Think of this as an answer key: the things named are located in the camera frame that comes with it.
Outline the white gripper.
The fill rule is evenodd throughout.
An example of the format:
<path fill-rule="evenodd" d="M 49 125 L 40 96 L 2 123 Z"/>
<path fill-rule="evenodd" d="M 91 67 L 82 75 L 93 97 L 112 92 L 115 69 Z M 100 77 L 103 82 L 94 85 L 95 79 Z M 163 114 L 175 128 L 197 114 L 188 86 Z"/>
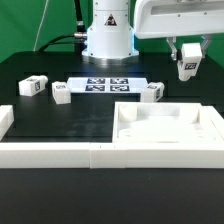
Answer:
<path fill-rule="evenodd" d="M 175 37 L 202 35 L 205 56 L 212 34 L 224 32 L 224 0 L 137 0 L 133 24 L 139 39 L 167 37 L 173 61 L 180 59 Z"/>

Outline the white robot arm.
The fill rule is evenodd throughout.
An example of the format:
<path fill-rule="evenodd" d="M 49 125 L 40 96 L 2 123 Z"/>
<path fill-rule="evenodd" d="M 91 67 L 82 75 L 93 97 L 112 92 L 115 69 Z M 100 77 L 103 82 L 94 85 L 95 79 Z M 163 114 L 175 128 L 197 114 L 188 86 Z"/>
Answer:
<path fill-rule="evenodd" d="M 115 60 L 137 54 L 134 40 L 224 32 L 224 0 L 93 0 L 83 55 Z"/>

